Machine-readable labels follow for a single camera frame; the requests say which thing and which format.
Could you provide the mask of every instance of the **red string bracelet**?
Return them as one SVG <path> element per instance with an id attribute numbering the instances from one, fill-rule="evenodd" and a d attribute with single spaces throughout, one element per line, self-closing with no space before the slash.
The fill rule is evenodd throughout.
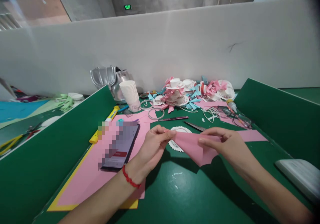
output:
<path id="1" fill-rule="evenodd" d="M 140 186 L 141 186 L 141 184 L 135 184 L 135 183 L 131 180 L 131 178 L 128 177 L 128 174 L 127 174 L 126 171 L 124 170 L 124 167 L 125 167 L 125 165 L 123 165 L 123 167 L 122 167 L 122 172 L 123 172 L 123 175 L 125 176 L 125 178 L 127 179 L 127 182 L 129 182 L 130 185 L 132 185 L 133 187 L 139 189 Z"/>

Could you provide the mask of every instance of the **hand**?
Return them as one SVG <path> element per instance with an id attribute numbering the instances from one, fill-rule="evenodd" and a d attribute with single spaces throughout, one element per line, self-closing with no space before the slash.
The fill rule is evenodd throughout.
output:
<path id="1" fill-rule="evenodd" d="M 160 125 L 155 126 L 147 132 L 139 152 L 126 165 L 128 176 L 135 183 L 141 183 L 150 171 L 156 167 L 166 145 L 175 135 L 176 131 L 170 131 Z"/>
<path id="2" fill-rule="evenodd" d="M 241 176 L 261 166 L 238 132 L 213 127 L 201 134 L 222 137 L 222 142 L 215 142 L 207 138 L 200 138 L 198 142 L 221 153 Z"/>

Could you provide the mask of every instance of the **yellow pliers handle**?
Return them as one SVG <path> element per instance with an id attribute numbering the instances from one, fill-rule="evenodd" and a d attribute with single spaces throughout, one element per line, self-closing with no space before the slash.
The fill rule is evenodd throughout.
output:
<path id="1" fill-rule="evenodd" d="M 21 137 L 23 137 L 24 135 L 19 135 L 15 138 L 12 138 L 11 140 L 7 141 L 6 143 L 2 144 L 0 146 L 0 149 L 6 145 L 8 145 L 3 151 L 0 151 L 0 156 L 5 154 Z"/>

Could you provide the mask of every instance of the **phone screen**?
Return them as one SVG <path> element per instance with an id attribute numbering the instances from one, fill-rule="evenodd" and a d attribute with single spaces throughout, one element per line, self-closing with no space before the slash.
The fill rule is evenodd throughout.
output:
<path id="1" fill-rule="evenodd" d="M 105 158 L 105 163 L 101 169 L 119 171 L 128 162 L 139 129 L 139 124 L 123 126 L 112 145 L 112 148 L 116 151 L 111 157 Z"/>

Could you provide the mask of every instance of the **yellow paper sheet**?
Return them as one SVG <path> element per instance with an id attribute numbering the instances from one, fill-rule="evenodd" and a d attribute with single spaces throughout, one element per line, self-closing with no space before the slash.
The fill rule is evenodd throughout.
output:
<path id="1" fill-rule="evenodd" d="M 60 192 L 58 193 L 56 198 L 53 200 L 53 202 L 51 203 L 51 205 L 49 206 L 47 211 L 71 211 L 74 208 L 76 208 L 76 206 L 78 204 L 67 205 L 67 206 L 58 206 L 58 201 L 59 201 L 60 197 L 62 196 L 62 194 L 64 193 L 64 191 L 67 189 L 67 187 L 68 187 L 69 183 L 71 182 L 72 178 L 76 175 L 77 171 L 79 170 L 80 166 L 82 165 L 82 163 L 84 162 L 84 160 L 86 159 L 86 157 L 88 156 L 88 154 L 92 150 L 92 148 L 93 148 L 93 145 L 89 148 L 89 150 L 87 151 L 85 156 L 82 158 L 82 160 L 80 161 L 79 165 L 73 171 L 73 173 L 71 174 L 71 176 L 69 177 L 67 182 L 64 184 L 64 186 L 62 187 L 62 189 L 60 190 Z M 128 199 L 122 204 L 120 209 L 137 209 L 138 208 L 138 202 L 139 202 L 139 199 L 136 199 L 136 200 Z"/>

